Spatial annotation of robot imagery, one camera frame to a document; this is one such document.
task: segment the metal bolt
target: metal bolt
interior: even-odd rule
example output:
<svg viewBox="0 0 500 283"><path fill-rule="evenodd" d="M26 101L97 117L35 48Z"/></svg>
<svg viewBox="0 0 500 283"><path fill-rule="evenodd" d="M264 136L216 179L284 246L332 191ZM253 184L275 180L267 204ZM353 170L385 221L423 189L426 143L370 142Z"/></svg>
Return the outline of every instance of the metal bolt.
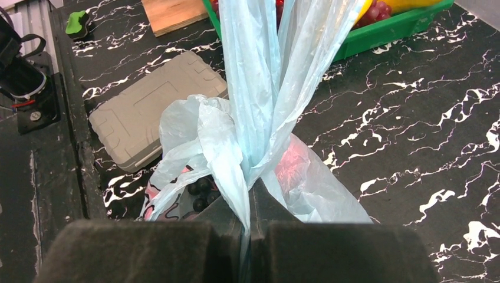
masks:
<svg viewBox="0 0 500 283"><path fill-rule="evenodd" d="M33 122L40 120L41 117L42 113L40 113L40 111L32 112L31 115L29 115L29 119Z"/></svg>

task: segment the black marble countertop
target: black marble countertop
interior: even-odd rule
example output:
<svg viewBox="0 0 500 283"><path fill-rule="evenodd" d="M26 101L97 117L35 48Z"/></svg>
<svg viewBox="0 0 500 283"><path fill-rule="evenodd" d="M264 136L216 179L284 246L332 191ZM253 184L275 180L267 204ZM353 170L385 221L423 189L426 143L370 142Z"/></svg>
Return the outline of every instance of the black marble countertop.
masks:
<svg viewBox="0 0 500 283"><path fill-rule="evenodd" d="M85 110L191 50L224 75L208 20L155 38L139 0L79 0L93 40L73 45ZM431 27L333 64L294 130L377 223L414 229L442 282L500 280L500 34L454 5ZM112 219L139 215L157 163L121 171L97 136Z"/></svg>

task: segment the blue plastic bag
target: blue plastic bag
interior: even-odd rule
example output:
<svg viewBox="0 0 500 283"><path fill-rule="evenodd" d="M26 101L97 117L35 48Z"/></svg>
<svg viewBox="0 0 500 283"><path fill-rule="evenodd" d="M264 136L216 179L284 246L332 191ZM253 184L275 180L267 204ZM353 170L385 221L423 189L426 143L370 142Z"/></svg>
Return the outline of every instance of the blue plastic bag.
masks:
<svg viewBox="0 0 500 283"><path fill-rule="evenodd" d="M146 220L155 220L186 185L211 174L245 231L248 190L258 178L302 221L371 223L319 157L291 134L363 3L286 0L277 33L274 0L220 0L229 101L190 96L165 110L163 160L151 178L160 192L149 200L155 211ZM181 174L186 165L193 170Z"/></svg>

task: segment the green and black object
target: green and black object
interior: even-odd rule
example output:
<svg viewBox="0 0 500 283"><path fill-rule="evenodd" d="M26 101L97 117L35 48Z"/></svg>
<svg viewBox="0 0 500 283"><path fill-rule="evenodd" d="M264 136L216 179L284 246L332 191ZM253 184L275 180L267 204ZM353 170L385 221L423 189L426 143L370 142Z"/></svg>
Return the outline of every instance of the green and black object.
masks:
<svg viewBox="0 0 500 283"><path fill-rule="evenodd" d="M80 40L89 33L90 16L85 11L73 12L66 25L66 34L72 40Z"/></svg>

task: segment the gray box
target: gray box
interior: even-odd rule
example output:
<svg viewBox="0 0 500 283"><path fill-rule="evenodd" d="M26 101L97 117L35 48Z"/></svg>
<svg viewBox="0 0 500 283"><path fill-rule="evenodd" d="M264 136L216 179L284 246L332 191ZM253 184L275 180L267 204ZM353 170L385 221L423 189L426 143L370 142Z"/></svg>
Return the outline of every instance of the gray box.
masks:
<svg viewBox="0 0 500 283"><path fill-rule="evenodd" d="M226 97L227 85L198 55L188 51L102 104L88 119L118 167L136 172L162 153L159 126L163 110L191 94Z"/></svg>

